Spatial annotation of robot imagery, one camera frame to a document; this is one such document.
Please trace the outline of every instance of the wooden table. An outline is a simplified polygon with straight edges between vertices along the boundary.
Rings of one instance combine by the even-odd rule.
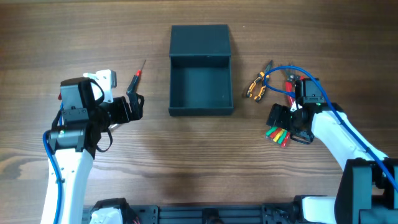
[[[121,126],[112,148],[96,154],[86,205],[114,197],[170,205],[335,195],[342,172],[322,142],[282,149],[264,140],[271,106],[286,105],[285,96],[268,91],[257,104],[241,95],[269,59],[293,61],[320,78],[371,143],[397,157],[397,9],[396,1],[316,0],[0,5],[0,223],[41,218],[42,133],[57,113],[60,82],[110,68],[121,96],[145,58],[144,117]],[[174,24],[229,25],[231,116],[169,116]],[[277,72],[272,85],[282,88],[284,79]]]

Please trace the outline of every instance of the pliers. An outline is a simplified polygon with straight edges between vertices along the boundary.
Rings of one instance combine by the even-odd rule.
[[[257,74],[257,78],[250,84],[247,92],[246,92],[246,97],[252,97],[252,91],[254,89],[254,87],[256,87],[257,83],[261,82],[262,83],[262,87],[260,89],[260,92],[257,96],[254,97],[254,100],[258,103],[260,102],[260,100],[262,99],[262,97],[264,96],[264,93],[266,92],[266,86],[264,85],[263,79],[266,79],[267,82],[269,80],[269,75],[267,75],[266,77],[264,77],[266,75],[266,73],[272,68],[272,64],[273,61],[269,61],[269,63],[266,66],[266,69],[263,72],[260,72]]]
[[[293,92],[293,85],[297,80],[303,80],[304,76],[302,75],[296,75],[294,72],[292,72],[291,69],[283,69],[283,72],[285,73],[287,80],[285,82],[285,90],[287,92]],[[294,100],[291,96],[287,96],[287,100],[289,101],[289,105],[292,106],[294,103]]]

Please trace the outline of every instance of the screwdriver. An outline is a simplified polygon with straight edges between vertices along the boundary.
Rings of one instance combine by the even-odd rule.
[[[142,73],[142,69],[144,68],[144,65],[145,65],[145,62],[146,62],[146,61],[147,61],[147,60],[145,59],[145,60],[144,60],[144,63],[142,64],[141,69],[137,70],[136,74],[135,74],[134,77],[132,78],[131,83],[130,83],[130,85],[129,85],[129,88],[127,88],[127,94],[128,94],[128,93],[135,92],[136,87],[137,87],[137,84],[138,84],[138,81],[139,81],[140,76],[141,76],[141,73]]]

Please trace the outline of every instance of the dark teal box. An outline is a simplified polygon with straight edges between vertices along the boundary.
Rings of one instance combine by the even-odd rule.
[[[170,115],[230,115],[232,112],[228,26],[172,26]]]

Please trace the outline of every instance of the yellow marker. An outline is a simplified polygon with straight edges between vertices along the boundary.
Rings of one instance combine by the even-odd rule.
[[[274,142],[277,142],[280,136],[284,133],[284,129],[281,129],[279,133],[274,137]]]

